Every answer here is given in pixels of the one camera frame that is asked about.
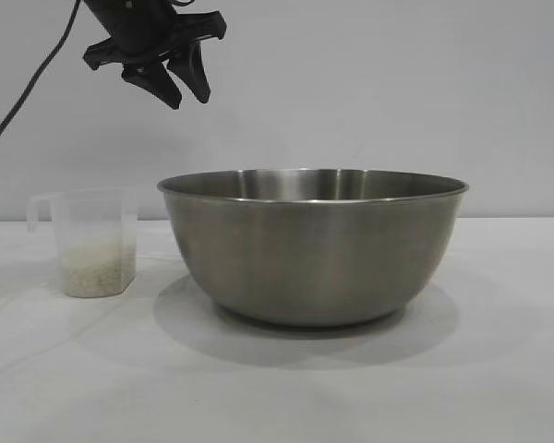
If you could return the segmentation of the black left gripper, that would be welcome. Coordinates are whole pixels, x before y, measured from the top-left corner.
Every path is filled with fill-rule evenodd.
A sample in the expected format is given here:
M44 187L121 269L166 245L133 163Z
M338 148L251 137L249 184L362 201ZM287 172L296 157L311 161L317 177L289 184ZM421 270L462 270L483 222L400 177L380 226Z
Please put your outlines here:
M85 5L109 34L84 53L83 60L91 69L122 64L126 83L177 110L182 94L165 67L158 62L146 65L172 55L167 69L199 102L209 101L211 88L199 42L224 37L225 20L220 12L179 14L170 1L87 1Z

